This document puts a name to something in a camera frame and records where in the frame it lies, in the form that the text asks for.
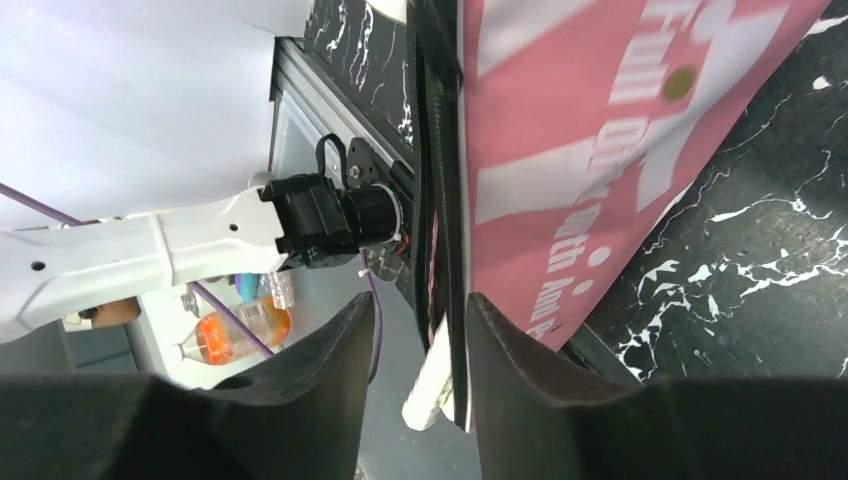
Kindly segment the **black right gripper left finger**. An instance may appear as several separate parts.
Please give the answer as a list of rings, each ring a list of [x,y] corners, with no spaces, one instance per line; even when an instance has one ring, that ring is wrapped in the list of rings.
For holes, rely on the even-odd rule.
[[[155,375],[5,375],[5,479],[351,479],[372,296],[281,353],[189,390]]]

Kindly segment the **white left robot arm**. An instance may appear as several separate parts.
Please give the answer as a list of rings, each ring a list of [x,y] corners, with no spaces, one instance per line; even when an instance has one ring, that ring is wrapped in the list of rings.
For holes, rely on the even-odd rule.
[[[399,196],[301,174],[216,202],[1,235],[1,339],[125,298],[238,273],[328,268],[397,241]]]

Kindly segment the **pink racket bag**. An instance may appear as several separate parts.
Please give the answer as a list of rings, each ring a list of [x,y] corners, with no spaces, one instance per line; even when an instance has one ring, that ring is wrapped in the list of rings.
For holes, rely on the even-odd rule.
[[[460,194],[433,230],[433,342],[474,427],[462,314],[624,385],[843,378],[843,1],[463,1]]]

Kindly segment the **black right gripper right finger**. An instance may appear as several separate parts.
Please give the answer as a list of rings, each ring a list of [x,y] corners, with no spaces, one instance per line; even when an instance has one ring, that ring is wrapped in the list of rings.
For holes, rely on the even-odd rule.
[[[626,387],[551,351],[484,295],[466,339],[486,479],[843,479],[847,385],[665,379]]]

